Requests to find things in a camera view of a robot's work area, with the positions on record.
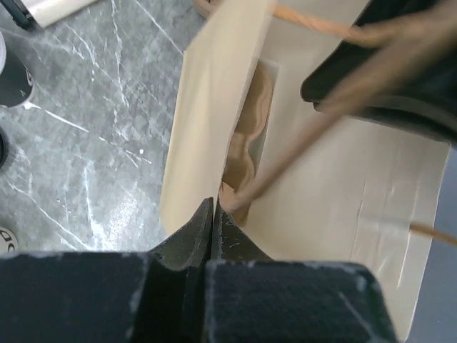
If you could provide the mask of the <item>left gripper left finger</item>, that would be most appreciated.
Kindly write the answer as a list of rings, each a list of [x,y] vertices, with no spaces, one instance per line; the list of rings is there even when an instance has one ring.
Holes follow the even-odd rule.
[[[200,342],[214,201],[147,252],[1,256],[3,342]]]

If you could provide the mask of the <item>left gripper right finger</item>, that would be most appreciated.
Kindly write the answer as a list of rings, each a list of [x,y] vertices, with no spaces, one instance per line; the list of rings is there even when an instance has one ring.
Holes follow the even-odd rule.
[[[381,286],[351,262],[275,262],[221,208],[205,271],[207,342],[395,342]]]

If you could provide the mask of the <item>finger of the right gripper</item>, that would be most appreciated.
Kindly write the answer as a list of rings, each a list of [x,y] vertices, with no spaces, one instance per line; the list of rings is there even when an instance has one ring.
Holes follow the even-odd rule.
[[[343,42],[303,81],[301,98],[318,115],[303,143],[315,142],[345,116],[456,141],[456,3],[370,1],[362,29],[388,28],[387,42]]]

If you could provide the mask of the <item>kraft paper bag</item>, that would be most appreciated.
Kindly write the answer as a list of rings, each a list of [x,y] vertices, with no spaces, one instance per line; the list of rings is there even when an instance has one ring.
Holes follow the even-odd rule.
[[[256,144],[256,177],[317,117],[302,81],[336,40],[275,19],[270,1],[225,1],[184,52],[161,191],[167,234],[201,201],[217,197],[229,144],[257,64],[274,80],[267,126]],[[256,200],[241,220],[276,260],[358,262],[381,284],[397,337],[408,338],[450,146],[389,126],[346,119]]]

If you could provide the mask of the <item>black paper coffee cup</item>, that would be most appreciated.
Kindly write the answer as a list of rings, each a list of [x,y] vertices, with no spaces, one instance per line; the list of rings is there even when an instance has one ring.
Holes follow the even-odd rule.
[[[34,78],[6,44],[3,34],[0,34],[0,40],[0,105],[4,108],[14,108],[30,100],[34,91]]]

